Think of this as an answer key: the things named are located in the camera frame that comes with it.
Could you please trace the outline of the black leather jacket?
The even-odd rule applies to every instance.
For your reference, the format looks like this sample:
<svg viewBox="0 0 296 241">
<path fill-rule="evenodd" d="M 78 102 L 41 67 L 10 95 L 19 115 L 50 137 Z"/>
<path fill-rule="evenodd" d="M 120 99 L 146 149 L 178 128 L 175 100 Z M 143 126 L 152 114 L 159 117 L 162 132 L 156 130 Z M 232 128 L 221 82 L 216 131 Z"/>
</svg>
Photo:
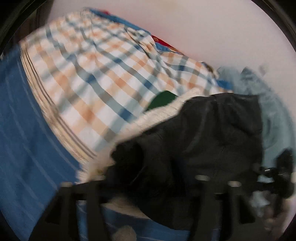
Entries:
<svg viewBox="0 0 296 241">
<path fill-rule="evenodd" d="M 216 193 L 239 181 L 247 193 L 262 163 L 258 97 L 232 93 L 187 100 L 172 118 L 116 145 L 106 174 L 147 217 L 189 230 Z"/>
</svg>

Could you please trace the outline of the white fluffy folded garment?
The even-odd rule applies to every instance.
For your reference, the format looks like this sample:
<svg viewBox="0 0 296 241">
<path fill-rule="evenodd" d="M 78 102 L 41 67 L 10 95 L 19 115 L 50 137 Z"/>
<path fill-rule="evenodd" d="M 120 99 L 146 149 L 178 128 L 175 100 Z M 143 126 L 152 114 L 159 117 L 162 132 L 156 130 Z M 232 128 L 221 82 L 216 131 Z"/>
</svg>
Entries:
<svg viewBox="0 0 296 241">
<path fill-rule="evenodd" d="M 113 158 L 111 154 L 115 152 L 116 147 L 122 142 L 129 141 L 153 126 L 172 118 L 179 112 L 185 101 L 195 96 L 203 96 L 203 91 L 194 87 L 181 96 L 177 96 L 172 102 L 148 110 L 129 123 L 93 160 L 82 165 L 78 172 L 79 182 L 86 183 L 107 177 L 108 180 L 115 183 L 119 183 L 119 180 L 122 179 L 124 181 L 122 187 L 126 187 L 126 183 L 135 178 L 143 166 L 143 157 L 140 156 L 140 151 L 123 150 L 115 154 Z"/>
</svg>

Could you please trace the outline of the blue striped plaid bed sheet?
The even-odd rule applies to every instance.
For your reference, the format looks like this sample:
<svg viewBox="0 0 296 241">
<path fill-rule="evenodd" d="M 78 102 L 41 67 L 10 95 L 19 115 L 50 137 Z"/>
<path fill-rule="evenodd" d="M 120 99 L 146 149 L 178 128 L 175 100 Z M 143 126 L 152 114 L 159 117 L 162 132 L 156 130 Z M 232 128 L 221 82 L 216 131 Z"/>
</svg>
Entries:
<svg viewBox="0 0 296 241">
<path fill-rule="evenodd" d="M 147 30 L 94 9 L 22 39 L 1 61 L 1 212 L 28 240 L 65 181 L 164 91 L 230 92 L 206 63 Z"/>
</svg>

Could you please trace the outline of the dark green folded garment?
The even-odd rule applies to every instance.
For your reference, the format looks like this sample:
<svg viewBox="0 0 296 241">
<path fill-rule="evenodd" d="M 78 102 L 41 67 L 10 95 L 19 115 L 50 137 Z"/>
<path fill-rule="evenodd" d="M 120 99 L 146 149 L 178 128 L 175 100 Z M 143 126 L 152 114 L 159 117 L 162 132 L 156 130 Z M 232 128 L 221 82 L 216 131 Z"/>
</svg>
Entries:
<svg viewBox="0 0 296 241">
<path fill-rule="evenodd" d="M 163 91 L 154 97 L 154 99 L 150 102 L 150 104 L 145 109 L 145 112 L 155 108 L 166 106 L 172 101 L 174 101 L 177 97 L 178 97 L 177 95 L 173 94 L 168 90 Z"/>
</svg>

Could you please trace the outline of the teal blue crumpled blanket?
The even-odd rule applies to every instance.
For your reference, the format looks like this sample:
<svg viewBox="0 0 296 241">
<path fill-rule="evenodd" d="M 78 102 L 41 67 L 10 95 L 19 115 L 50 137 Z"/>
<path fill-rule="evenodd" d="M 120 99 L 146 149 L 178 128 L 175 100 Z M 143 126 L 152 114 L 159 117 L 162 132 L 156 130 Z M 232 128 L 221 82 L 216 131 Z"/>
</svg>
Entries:
<svg viewBox="0 0 296 241">
<path fill-rule="evenodd" d="M 219 77 L 232 85 L 233 92 L 256 95 L 259 98 L 263 124 L 263 162 L 266 168 L 276 166 L 276 158 L 285 150 L 295 152 L 295 124 L 280 97 L 251 69 L 241 72 L 231 67 L 220 67 Z"/>
</svg>

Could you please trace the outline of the red patterned under sheet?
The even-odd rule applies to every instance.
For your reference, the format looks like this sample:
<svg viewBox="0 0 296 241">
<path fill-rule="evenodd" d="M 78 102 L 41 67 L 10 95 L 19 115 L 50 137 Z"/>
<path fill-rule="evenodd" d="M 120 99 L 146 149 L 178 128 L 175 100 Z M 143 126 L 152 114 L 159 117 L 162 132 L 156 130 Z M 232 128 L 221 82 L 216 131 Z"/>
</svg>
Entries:
<svg viewBox="0 0 296 241">
<path fill-rule="evenodd" d="M 182 52 L 180 52 L 178 49 L 176 49 L 175 47 L 171 46 L 170 44 L 168 44 L 167 42 L 163 41 L 162 39 L 151 35 L 151 37 L 153 38 L 156 47 L 159 51 L 163 51 L 163 52 L 174 52 L 174 53 L 178 53 L 178 54 L 182 54 Z"/>
</svg>

